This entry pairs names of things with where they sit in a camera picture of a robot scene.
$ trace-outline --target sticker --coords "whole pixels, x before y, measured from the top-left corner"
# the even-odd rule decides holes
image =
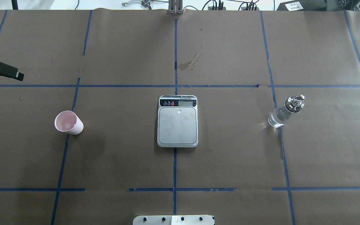
[[[304,9],[300,2],[288,3],[288,4],[285,4],[285,6],[287,7],[288,11]]]

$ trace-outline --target glass bottle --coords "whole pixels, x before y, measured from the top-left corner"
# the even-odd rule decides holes
[[[283,126],[291,117],[291,115],[298,113],[304,108],[305,96],[291,96],[282,106],[277,107],[274,112],[267,119],[269,124],[278,128]]]

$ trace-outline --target water stain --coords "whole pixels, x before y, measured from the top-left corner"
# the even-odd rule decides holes
[[[181,63],[178,65],[178,68],[180,68],[180,70],[186,70],[191,65],[191,63],[193,63],[192,60],[186,63]]]

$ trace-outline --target white cup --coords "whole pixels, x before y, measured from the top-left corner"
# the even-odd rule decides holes
[[[56,116],[55,128],[58,131],[76,135],[83,131],[84,124],[74,112],[67,110]]]

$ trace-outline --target digital kitchen scale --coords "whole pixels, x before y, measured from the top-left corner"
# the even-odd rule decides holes
[[[197,144],[197,98],[194,95],[162,95],[157,111],[157,145],[193,148]]]

